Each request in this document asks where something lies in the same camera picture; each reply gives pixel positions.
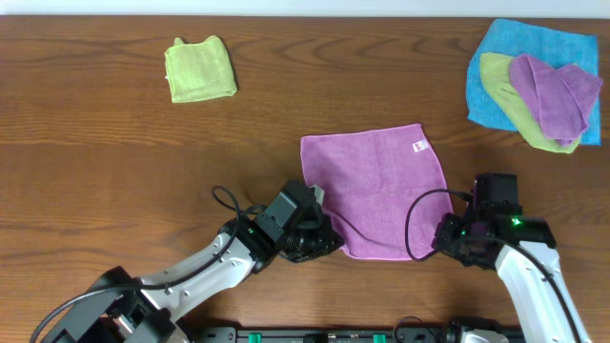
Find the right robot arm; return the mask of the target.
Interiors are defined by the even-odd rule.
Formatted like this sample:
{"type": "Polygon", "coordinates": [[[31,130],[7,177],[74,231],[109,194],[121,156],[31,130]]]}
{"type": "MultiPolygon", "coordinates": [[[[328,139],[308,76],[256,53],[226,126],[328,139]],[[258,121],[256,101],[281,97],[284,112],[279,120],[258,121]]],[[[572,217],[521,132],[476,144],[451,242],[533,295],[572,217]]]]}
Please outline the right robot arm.
{"type": "Polygon", "coordinates": [[[433,249],[466,267],[495,271],[527,342],[590,340],[565,285],[557,242],[543,219],[516,214],[465,219],[448,213],[437,226],[433,249]]]}

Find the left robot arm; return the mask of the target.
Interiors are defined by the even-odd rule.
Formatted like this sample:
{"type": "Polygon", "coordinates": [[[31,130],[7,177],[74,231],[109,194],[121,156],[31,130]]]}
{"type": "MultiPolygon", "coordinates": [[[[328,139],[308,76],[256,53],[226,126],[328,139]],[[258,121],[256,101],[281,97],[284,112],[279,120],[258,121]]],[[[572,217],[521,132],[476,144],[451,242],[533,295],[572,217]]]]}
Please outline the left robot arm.
{"type": "Polygon", "coordinates": [[[122,267],[103,273],[82,294],[51,311],[33,342],[193,342],[183,317],[217,293],[259,274],[277,257],[303,263],[344,243],[322,210],[324,191],[286,183],[269,205],[225,203],[233,217],[201,251],[161,272],[130,276],[122,267]]]}

